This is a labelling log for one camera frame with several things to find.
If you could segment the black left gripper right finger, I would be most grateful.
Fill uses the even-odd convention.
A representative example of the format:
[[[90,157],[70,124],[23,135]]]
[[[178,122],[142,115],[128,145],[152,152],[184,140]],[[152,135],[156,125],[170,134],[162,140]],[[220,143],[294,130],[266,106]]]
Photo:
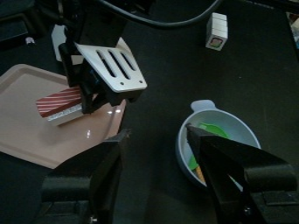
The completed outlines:
[[[186,126],[219,224],[299,224],[294,167],[268,152]]]

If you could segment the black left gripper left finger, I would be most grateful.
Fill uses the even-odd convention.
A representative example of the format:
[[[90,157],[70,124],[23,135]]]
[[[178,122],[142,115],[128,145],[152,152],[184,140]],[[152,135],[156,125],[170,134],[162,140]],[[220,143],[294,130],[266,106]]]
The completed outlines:
[[[33,224],[112,224],[130,134],[123,129],[48,173]]]

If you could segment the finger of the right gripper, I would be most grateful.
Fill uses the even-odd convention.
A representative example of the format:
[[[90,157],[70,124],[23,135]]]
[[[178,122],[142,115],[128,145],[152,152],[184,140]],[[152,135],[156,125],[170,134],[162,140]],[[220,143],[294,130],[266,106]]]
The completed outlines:
[[[116,93],[87,62],[83,63],[79,75],[82,112],[84,114],[92,114],[107,103],[111,106],[118,106],[123,100],[135,102],[142,94],[142,90],[130,90],[123,93]]]
[[[59,53],[60,53],[60,59],[62,64],[68,80],[68,85],[71,87],[75,87],[80,83],[80,77],[79,77],[79,68],[74,62],[74,58],[79,58],[83,60],[83,57],[79,53],[79,50],[76,49],[74,44],[63,43],[59,45]]]

